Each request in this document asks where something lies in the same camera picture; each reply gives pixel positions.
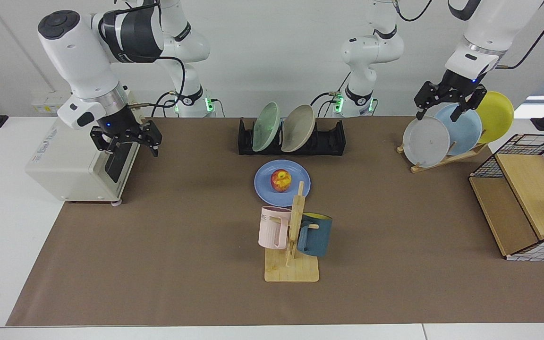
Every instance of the yellow plate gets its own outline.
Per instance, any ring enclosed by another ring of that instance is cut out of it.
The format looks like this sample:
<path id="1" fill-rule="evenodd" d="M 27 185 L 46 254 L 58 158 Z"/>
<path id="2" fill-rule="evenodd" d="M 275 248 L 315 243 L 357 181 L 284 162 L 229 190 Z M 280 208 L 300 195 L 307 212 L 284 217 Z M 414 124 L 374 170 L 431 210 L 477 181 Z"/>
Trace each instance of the yellow plate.
<path id="1" fill-rule="evenodd" d="M 502 93 L 488 91 L 476 109 L 485 132 L 479 143 L 490 143 L 503 137 L 513 122 L 513 105 Z"/>

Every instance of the white table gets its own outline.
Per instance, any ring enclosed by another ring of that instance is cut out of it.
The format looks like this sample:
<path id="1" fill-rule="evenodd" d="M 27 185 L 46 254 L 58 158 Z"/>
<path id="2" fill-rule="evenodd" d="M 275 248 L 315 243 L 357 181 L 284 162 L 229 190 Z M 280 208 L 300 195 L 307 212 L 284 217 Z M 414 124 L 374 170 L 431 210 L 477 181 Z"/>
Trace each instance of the white table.
<path id="1" fill-rule="evenodd" d="M 250 327 L 4 327 L 62 207 L 24 173 L 55 118 L 10 118 L 0 129 L 0 339 L 505 339 L 544 338 L 544 324 L 324 325 Z M 537 133 L 516 121 L 507 136 Z M 502 142 L 492 145 L 493 149 Z"/>

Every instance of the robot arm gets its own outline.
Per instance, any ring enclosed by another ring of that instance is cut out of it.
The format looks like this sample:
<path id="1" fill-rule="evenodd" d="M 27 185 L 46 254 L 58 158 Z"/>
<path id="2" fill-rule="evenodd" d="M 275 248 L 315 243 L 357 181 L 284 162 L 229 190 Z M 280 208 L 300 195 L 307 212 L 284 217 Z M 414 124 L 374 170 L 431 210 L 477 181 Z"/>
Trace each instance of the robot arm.
<path id="1" fill-rule="evenodd" d="M 156 63 L 170 75 L 178 92 L 180 117 L 202 118 L 212 112 L 206 90 L 191 65 L 209 57 L 207 39 L 192 30 L 180 0 L 138 0 L 132 9 L 117 9 L 93 16 L 94 34 L 110 62 Z"/>
<path id="2" fill-rule="evenodd" d="M 72 128 L 97 122 L 91 137 L 99 150 L 114 152 L 119 144 L 137 142 L 157 156 L 162 136 L 153 121 L 140 125 L 112 72 L 106 54 L 90 28 L 90 17 L 56 11 L 39 23 L 39 39 L 72 95 L 58 116 Z"/>
<path id="3" fill-rule="evenodd" d="M 392 0 L 369 0 L 366 17 L 373 34 L 352 38 L 341 48 L 343 61 L 351 71 L 337 112 L 344 117 L 369 112 L 376 82 L 376 72 L 371 66 L 395 61 L 404 52 L 404 41 L 396 26 L 398 13 Z"/>
<path id="4" fill-rule="evenodd" d="M 451 115 L 453 122 L 463 112 L 477 109 L 486 95 L 481 80 L 496 67 L 543 2 L 468 0 L 462 10 L 450 7 L 455 17 L 468 21 L 467 30 L 445 65 L 447 70 L 441 82 L 426 82 L 415 96 L 417 119 L 443 102 L 459 103 Z"/>

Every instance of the blue plate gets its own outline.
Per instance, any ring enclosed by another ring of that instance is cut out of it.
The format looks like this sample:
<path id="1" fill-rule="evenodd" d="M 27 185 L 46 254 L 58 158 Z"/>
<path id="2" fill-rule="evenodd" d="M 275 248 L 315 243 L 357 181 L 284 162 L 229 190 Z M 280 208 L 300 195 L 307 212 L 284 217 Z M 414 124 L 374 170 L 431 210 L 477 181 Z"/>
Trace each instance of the blue plate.
<path id="1" fill-rule="evenodd" d="M 291 186 L 285 192 L 274 190 L 270 183 L 272 173 L 278 169 L 285 169 L 291 174 Z M 293 205 L 293 196 L 298 194 L 300 181 L 304 181 L 304 196 L 307 196 L 311 186 L 308 171 L 294 161 L 278 159 L 269 161 L 259 168 L 255 173 L 253 184 L 255 192 L 264 202 L 272 206 L 288 207 Z"/>
<path id="2" fill-rule="evenodd" d="M 449 150 L 449 156 L 456 156 L 470 151 L 482 135 L 482 120 L 474 110 L 467 110 L 456 122 L 451 120 L 451 114 L 458 104 L 450 104 L 436 113 L 436 118 L 444 123 L 449 130 L 450 144 L 456 142 Z"/>

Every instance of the brown mat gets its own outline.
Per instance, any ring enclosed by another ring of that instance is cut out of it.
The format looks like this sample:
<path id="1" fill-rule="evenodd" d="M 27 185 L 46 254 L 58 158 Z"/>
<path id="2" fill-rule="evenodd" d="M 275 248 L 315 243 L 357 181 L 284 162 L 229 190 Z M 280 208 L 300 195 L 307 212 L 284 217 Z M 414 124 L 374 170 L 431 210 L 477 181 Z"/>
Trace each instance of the brown mat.
<path id="1" fill-rule="evenodd" d="M 334 217 L 314 284 L 264 282 L 253 176 L 278 157 L 237 155 L 238 120 L 158 120 L 121 207 L 64 205 L 7 325 L 544 323 L 544 263 L 501 258 L 467 181 L 485 157 L 411 174 L 411 120 L 346 119 L 343 157 L 287 157 Z"/>

